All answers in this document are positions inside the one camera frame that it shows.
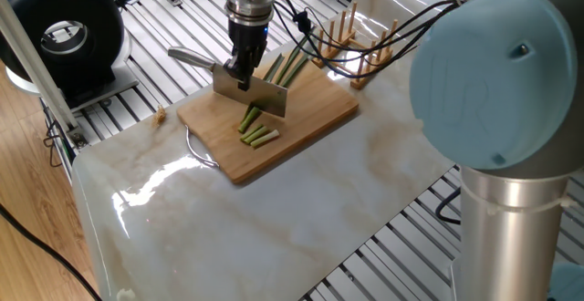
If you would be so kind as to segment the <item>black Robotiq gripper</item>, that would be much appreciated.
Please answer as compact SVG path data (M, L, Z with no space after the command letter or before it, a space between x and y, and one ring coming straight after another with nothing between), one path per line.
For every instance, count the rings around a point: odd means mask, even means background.
M268 20L252 21L243 16L228 16L228 35L233 43L227 73L240 80L239 88L249 90L250 78L266 51Z

